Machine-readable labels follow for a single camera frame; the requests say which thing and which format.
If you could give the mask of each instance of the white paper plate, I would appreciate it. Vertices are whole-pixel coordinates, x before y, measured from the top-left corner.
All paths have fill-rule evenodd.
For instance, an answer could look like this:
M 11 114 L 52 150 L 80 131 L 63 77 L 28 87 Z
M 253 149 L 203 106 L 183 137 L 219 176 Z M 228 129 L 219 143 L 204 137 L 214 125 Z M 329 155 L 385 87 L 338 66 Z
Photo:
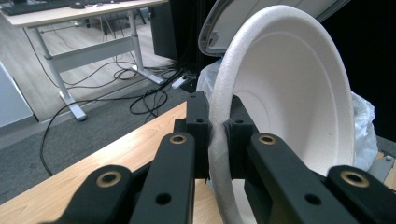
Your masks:
M 265 8 L 234 37 L 210 101 L 210 174 L 225 222 L 240 221 L 223 128 L 233 93 L 260 132 L 283 138 L 308 168 L 326 175 L 334 165 L 353 164 L 351 93 L 334 43 L 320 23 L 301 10 Z

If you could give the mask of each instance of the white plastic bag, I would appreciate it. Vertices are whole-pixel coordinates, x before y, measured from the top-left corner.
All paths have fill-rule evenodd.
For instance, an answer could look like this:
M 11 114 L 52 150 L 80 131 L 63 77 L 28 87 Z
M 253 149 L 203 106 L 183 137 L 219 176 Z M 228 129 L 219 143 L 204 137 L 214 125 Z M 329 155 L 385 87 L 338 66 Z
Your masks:
M 209 101 L 220 64 L 221 60 L 218 60 L 208 65 L 201 71 L 198 78 L 197 91 L 203 91 Z M 352 103 L 355 117 L 355 162 L 353 166 L 367 171 L 378 153 L 373 125 L 374 107 L 354 92 L 352 92 Z
M 367 171 L 373 164 L 378 146 L 374 131 L 374 107 L 355 92 L 352 92 L 355 113 L 355 167 Z
M 197 82 L 197 91 L 203 91 L 206 95 L 207 100 L 210 102 L 210 96 L 212 95 L 213 88 L 215 87 L 216 77 L 220 69 L 221 60 L 205 67 L 199 77 Z

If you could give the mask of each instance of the black computer tower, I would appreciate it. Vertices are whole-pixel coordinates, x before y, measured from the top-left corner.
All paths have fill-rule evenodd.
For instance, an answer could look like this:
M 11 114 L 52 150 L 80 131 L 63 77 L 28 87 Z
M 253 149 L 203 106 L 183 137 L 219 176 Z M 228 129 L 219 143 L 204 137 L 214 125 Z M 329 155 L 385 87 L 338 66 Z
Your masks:
M 215 0 L 170 0 L 151 7 L 150 20 L 154 53 L 182 61 L 199 74 L 217 58 L 208 57 L 198 49 L 198 35 Z

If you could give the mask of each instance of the desk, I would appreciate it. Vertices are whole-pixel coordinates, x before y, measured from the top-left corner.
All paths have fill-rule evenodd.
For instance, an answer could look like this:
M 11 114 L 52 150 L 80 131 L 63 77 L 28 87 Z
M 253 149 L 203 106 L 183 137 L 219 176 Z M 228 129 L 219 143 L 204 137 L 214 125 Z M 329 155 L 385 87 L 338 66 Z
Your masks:
M 185 116 L 184 103 L 2 204 L 0 223 L 38 223 L 58 218 L 88 174 L 108 164 L 134 171 L 153 160 L 163 136 L 173 131 L 175 119 Z M 221 223 L 213 191 L 203 179 L 195 181 L 193 214 L 193 223 Z
M 84 9 L 63 7 L 53 10 L 22 14 L 18 16 L 7 16 L 3 13 L 1 14 L 9 23 L 11 23 L 11 25 L 15 27 L 28 27 L 35 30 L 35 34 L 40 46 L 45 52 L 45 58 L 49 64 L 49 68 L 61 90 L 60 95 L 62 99 L 67 105 L 70 105 L 69 108 L 73 112 L 76 119 L 84 120 L 87 118 L 86 114 L 84 111 L 82 111 L 79 105 L 74 104 L 75 100 L 68 92 L 60 74 L 85 64 L 98 62 L 103 59 L 134 50 L 136 56 L 136 65 L 133 66 L 133 69 L 140 75 L 147 77 L 153 82 L 162 84 L 162 78 L 154 76 L 143 66 L 139 38 L 134 22 L 134 9 L 141 7 L 152 7 L 166 2 L 168 2 L 168 0 L 138 0 L 131 2 L 121 2 L 118 4 L 104 4 L 100 7 L 86 7 Z M 40 26 L 46 26 L 65 21 L 82 20 L 90 17 L 122 11 L 128 12 L 129 22 L 131 24 L 131 36 L 89 46 L 83 49 L 76 49 L 57 55 L 51 55 L 43 37 L 38 31 L 38 27 Z

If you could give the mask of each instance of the gray desk frame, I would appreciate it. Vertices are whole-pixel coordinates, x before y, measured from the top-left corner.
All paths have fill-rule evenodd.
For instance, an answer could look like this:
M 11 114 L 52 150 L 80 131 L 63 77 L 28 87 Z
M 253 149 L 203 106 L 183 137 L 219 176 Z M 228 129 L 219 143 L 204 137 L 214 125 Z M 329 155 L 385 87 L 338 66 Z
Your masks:
M 2 14 L 12 25 L 16 27 L 28 27 L 35 30 L 35 35 L 40 43 L 41 48 L 44 50 L 44 56 L 49 65 L 49 69 L 53 74 L 59 89 L 60 95 L 64 103 L 68 105 L 70 111 L 74 114 L 76 119 L 84 120 L 87 115 L 76 104 L 71 94 L 68 92 L 64 81 L 62 80 L 61 73 L 68 71 L 85 64 L 101 61 L 122 53 L 134 50 L 136 65 L 133 69 L 140 75 L 150 79 L 151 81 L 161 85 L 163 79 L 156 77 L 150 73 L 143 66 L 142 54 L 140 50 L 140 43 L 136 31 L 136 24 L 134 21 L 134 9 L 141 7 L 152 7 L 165 3 L 167 0 L 139 0 L 131 2 L 121 2 L 118 4 L 103 5 L 101 7 L 86 7 L 85 9 L 76 10 L 69 7 L 58 8 L 49 11 L 42 11 L 36 13 L 23 14 L 18 16 L 7 16 Z M 128 11 L 128 18 L 131 24 L 131 35 L 116 39 L 101 44 L 89 46 L 87 48 L 76 49 L 51 55 L 43 37 L 38 31 L 38 27 L 60 23 L 65 21 L 75 21 L 86 19 L 98 15 L 105 15 L 108 13 Z

